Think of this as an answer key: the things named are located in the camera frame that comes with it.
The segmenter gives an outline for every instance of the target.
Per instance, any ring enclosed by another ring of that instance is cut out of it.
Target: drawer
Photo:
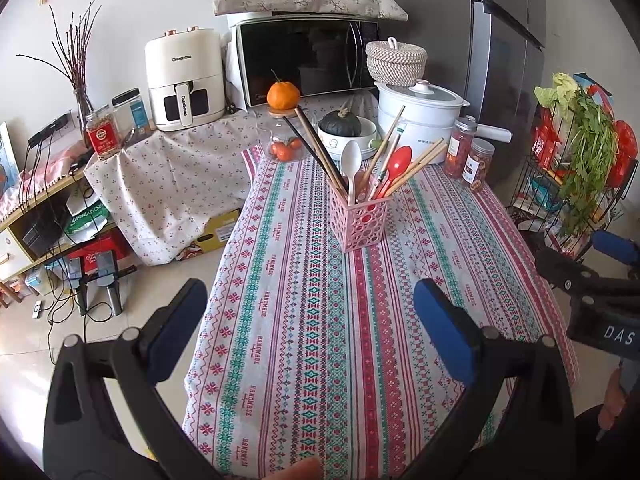
[[[15,239],[11,229],[0,232],[0,280],[10,278],[32,263],[33,260]]]

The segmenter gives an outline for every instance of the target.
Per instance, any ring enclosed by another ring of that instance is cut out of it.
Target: finger
[[[609,431],[613,427],[613,423],[616,421],[616,418],[611,415],[610,411],[604,406],[600,410],[598,414],[598,426],[600,426],[603,430]]]
[[[625,407],[625,394],[620,389],[620,369],[617,368],[609,378],[607,391],[604,394],[604,405],[613,416],[618,416]]]
[[[312,456],[282,471],[276,471],[264,480],[322,480],[322,476],[322,465],[318,457]]]

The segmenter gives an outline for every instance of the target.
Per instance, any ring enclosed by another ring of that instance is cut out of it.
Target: red jar label
[[[106,121],[95,130],[89,131],[88,135],[97,155],[108,152],[118,146],[118,136],[111,121]]]

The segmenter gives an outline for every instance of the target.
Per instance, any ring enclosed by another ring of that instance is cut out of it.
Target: pink utensil holder
[[[343,253],[375,245],[385,233],[386,208],[391,197],[347,205],[346,197],[328,181],[331,189],[330,224]],[[369,188],[359,195],[364,200]]]

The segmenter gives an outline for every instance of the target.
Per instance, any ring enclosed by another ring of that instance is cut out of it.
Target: white wall
[[[84,11],[90,1],[47,0],[59,28],[68,24],[72,11]],[[87,55],[87,86],[94,106],[135,86],[146,97],[144,47],[163,31],[184,30],[190,25],[226,30],[226,18],[213,16],[212,1],[98,0],[102,10]],[[20,168],[27,140],[75,107],[71,85],[58,72],[15,57],[28,54],[53,62],[53,37],[49,7],[39,7],[38,0],[10,0],[0,14],[0,122],[8,123]]]
[[[543,86],[553,72],[586,72],[614,97],[617,119],[626,121],[640,144],[640,53],[609,0],[546,0]],[[640,209],[640,173],[626,206]]]

